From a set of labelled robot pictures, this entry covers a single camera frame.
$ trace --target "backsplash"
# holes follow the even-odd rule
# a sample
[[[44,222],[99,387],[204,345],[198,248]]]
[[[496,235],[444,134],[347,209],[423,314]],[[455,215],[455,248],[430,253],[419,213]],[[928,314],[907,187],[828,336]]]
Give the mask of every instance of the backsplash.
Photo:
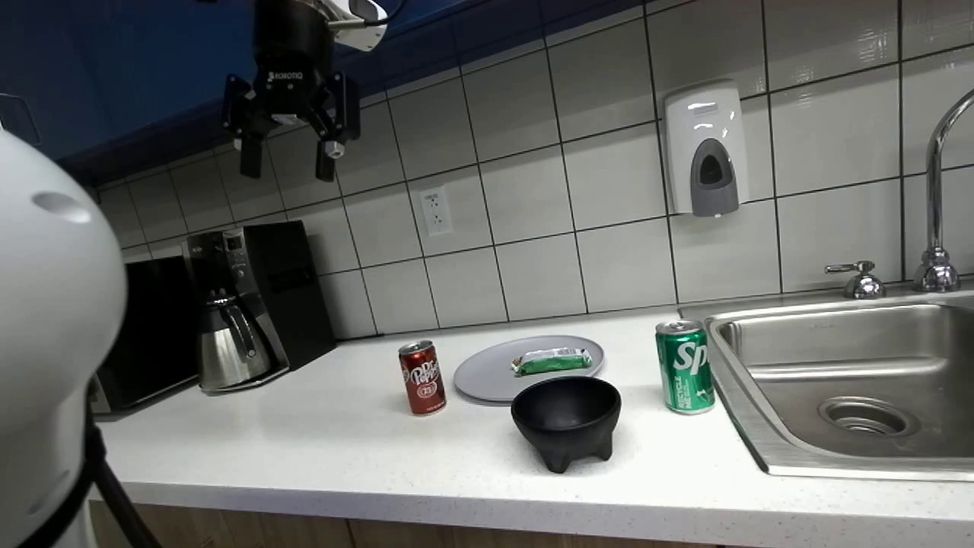
[[[714,79],[742,95],[751,201],[665,215],[664,97]],[[289,130],[266,180],[225,146],[99,205],[132,263],[300,218],[342,337],[821,288],[856,258],[907,280],[924,144],[967,89],[965,0],[656,0],[369,97],[342,183]],[[974,121],[944,165],[948,251],[971,272]]]

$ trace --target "soap dispenser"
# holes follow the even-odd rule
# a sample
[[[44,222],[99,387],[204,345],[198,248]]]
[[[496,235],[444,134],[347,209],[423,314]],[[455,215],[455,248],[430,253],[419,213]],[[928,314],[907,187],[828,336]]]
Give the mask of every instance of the soap dispenser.
[[[665,97],[671,208],[724,215],[748,201],[739,90],[729,82]]]

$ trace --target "white countertop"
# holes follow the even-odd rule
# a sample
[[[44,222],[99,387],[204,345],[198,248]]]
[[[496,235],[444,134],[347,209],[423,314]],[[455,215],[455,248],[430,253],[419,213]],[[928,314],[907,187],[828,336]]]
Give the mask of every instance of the white countertop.
[[[397,351],[344,345],[254,393],[187,389],[102,425],[137,501],[722,546],[974,546],[974,485],[821,482],[759,472],[724,409],[659,401],[653,322],[674,314],[436,331],[446,409],[414,416]],[[551,474],[509,409],[450,387],[455,364],[521,336],[607,348],[624,409],[610,463]]]

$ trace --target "sink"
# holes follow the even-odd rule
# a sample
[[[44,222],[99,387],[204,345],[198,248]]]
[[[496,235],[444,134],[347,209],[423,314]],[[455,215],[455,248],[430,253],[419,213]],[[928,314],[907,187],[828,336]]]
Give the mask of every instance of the sink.
[[[974,482],[974,292],[714,314],[708,341],[763,472]]]

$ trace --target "white plate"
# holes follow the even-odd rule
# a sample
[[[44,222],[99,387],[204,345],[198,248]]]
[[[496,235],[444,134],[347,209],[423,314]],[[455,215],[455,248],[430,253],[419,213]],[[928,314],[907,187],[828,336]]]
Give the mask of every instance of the white plate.
[[[513,371],[510,371],[513,359],[521,359],[528,351],[549,351],[549,348],[585,348],[592,357],[592,364],[575,367],[575,371],[549,371],[549,374],[513,378]],[[607,357],[604,348],[586,337],[573,337],[573,336],[516,337],[516,341],[493,345],[493,348],[463,359],[452,374],[452,387],[468,399],[505,405],[521,389],[526,389],[532,384],[545,384],[551,378],[596,378],[607,367],[604,357]]]

